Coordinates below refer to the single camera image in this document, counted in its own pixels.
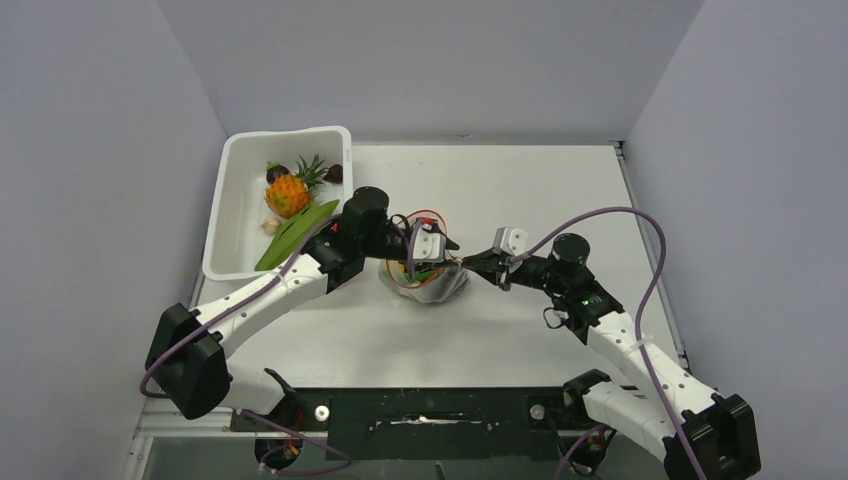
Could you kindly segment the clear zip top bag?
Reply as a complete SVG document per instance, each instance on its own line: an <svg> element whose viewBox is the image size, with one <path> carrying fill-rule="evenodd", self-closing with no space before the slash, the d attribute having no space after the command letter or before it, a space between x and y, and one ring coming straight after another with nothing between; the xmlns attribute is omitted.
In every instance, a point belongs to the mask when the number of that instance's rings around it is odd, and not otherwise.
<svg viewBox="0 0 848 480"><path fill-rule="evenodd" d="M438 221L442 231L447 234L447 225L444 217L432 209L419 209L408 215L401 215L394 222L405 228L418 217L432 217ZM409 270L409 264L400 261L382 260L378 267L378 278L392 292L415 300L421 304L443 304L459 298L469 287L470 277L467 271L460 266L461 260L458 251L446 252L445 259L436 264L414 265L413 271ZM443 272L437 277L431 277L424 283L410 283L405 281L399 270L404 266L411 275L416 269L443 267Z"/></svg>

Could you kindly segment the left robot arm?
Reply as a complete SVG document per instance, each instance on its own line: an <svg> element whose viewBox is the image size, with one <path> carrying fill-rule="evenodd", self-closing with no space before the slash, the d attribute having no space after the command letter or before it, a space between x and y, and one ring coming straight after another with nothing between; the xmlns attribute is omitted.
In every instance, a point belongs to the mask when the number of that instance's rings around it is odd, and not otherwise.
<svg viewBox="0 0 848 480"><path fill-rule="evenodd" d="M362 272L366 259L441 267L458 250L437 220L403 230L387 213L388 195L357 189L338 215L320 222L280 266L193 310L181 303L160 317L140 391L173 402L188 420L217 407L266 415L288 391L273 370L239 367L229 358L253 335L296 307L321 298Z"/></svg>

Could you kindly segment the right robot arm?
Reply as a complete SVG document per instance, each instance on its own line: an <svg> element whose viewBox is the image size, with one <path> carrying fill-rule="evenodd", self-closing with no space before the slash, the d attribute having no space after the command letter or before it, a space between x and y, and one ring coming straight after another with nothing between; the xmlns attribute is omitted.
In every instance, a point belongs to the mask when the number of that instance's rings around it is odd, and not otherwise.
<svg viewBox="0 0 848 480"><path fill-rule="evenodd" d="M671 479L747 479L761 470L756 423L740 396L722 396L669 357L636 325L587 266L588 241L561 234L545 256L517 263L525 232L504 227L502 242L463 259L463 266L508 290L517 284L544 292L562 327L603 356L635 393L593 370L567 382L562 411L572 425L593 421L620 432L663 464Z"/></svg>

